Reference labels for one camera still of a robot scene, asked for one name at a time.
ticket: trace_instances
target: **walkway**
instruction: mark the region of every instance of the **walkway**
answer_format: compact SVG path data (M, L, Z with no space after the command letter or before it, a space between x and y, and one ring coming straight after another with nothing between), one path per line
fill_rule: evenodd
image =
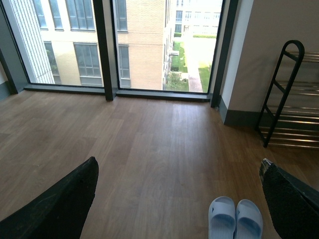
M185 47L185 56L187 60L187 69L188 69L188 86L190 92L203 92L201 86L199 71L198 71L198 57L197 49L194 44L194 38L189 35L186 36L184 42Z
M192 34L184 38L185 56L188 68L188 86L190 92L203 92L200 75L199 62L212 61L216 39L211 38L193 38Z

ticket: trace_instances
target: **glass pane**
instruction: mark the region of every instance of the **glass pane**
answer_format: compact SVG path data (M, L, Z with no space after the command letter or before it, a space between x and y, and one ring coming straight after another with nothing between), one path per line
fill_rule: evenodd
M86 23L94 28L92 0L4 2L31 83L103 86L98 37ZM38 23L46 19L47 29L40 29ZM82 29L74 31L78 22ZM62 26L63 31L56 30ZM86 76L90 83L82 81Z
M208 93L222 0L113 1L120 87Z

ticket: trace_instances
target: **laminate flooring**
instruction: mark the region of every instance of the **laminate flooring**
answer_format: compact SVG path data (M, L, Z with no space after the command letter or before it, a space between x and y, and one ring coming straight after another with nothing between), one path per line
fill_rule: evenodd
M82 239L206 239L216 197L256 203L278 239L259 179L263 158L319 190L319 151L263 148L209 103L24 91L0 102L0 220L90 156L96 197Z

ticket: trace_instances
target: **pair of slippers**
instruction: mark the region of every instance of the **pair of slippers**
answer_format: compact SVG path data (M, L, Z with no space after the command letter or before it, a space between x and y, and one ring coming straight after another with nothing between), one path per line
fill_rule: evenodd
M229 197L216 198L208 212L209 239L261 239L263 218L258 207L247 199L237 208Z

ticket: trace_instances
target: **light blue slipper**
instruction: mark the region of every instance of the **light blue slipper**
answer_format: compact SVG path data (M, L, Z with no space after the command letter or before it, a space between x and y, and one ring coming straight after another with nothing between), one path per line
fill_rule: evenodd
M247 199L241 200L236 209L235 239L261 239L263 218L258 207Z
M231 198L216 198L208 211L208 238L233 239L236 228L235 204Z

